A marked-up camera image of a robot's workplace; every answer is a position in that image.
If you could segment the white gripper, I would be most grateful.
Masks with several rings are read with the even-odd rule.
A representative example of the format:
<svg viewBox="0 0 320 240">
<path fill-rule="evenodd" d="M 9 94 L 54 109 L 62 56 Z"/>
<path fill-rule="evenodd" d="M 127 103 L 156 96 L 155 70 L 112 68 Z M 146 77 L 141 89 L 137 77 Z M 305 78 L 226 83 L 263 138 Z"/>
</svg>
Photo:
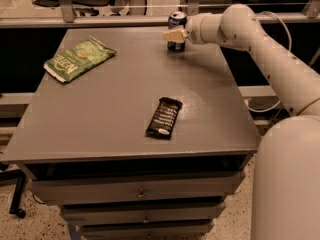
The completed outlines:
<svg viewBox="0 0 320 240">
<path fill-rule="evenodd" d="M 170 29 L 163 33 L 163 37 L 166 41 L 175 43 L 184 43 L 188 37 L 188 40 L 193 44 L 203 44 L 204 41 L 201 37 L 202 20 L 201 15 L 190 16 L 185 25 L 186 31 L 182 28 Z"/>
</svg>

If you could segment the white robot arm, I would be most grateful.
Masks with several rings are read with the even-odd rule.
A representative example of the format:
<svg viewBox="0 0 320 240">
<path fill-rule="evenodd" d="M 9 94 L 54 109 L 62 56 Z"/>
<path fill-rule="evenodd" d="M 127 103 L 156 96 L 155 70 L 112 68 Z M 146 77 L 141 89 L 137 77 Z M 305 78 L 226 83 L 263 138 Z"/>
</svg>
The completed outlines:
<svg viewBox="0 0 320 240">
<path fill-rule="evenodd" d="M 320 240 L 320 78 L 270 37 L 253 10 L 233 4 L 164 32 L 181 43 L 248 52 L 290 117 L 271 127 L 256 155 L 251 240 Z"/>
</svg>

